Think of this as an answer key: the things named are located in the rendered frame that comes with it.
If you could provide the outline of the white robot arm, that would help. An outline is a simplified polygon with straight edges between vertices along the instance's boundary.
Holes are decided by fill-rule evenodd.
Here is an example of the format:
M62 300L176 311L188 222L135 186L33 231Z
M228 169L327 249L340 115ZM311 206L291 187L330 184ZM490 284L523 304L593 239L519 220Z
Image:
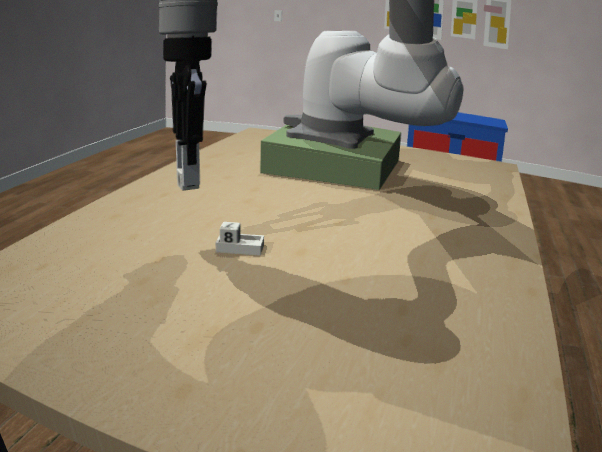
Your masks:
M216 32L217 0L159 1L159 33L167 38ZM303 114L285 115L294 127L286 136L356 149L374 133L362 114L414 126L453 120L463 84L433 22L434 0L389 0L389 34L377 53L356 31L322 32L306 61Z

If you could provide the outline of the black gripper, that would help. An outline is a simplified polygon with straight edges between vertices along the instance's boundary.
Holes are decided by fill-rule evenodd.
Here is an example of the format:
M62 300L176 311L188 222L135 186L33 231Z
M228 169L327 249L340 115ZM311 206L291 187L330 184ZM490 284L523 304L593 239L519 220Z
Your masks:
M173 133L176 134L177 139L176 167L182 168L183 186L200 184L199 142L203 141L207 83L202 78L199 63L201 60L211 58L211 50L210 37L192 36L192 38L163 40L163 59L176 62L175 72L170 76L170 82Z

